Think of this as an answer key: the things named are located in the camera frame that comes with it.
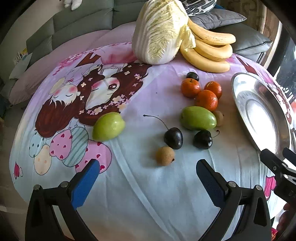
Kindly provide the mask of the person's right hand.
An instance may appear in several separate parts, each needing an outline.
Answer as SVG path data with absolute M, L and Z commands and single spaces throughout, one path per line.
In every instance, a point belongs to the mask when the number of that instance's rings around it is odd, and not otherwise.
M 286 203 L 271 240 L 295 240 L 295 208 Z

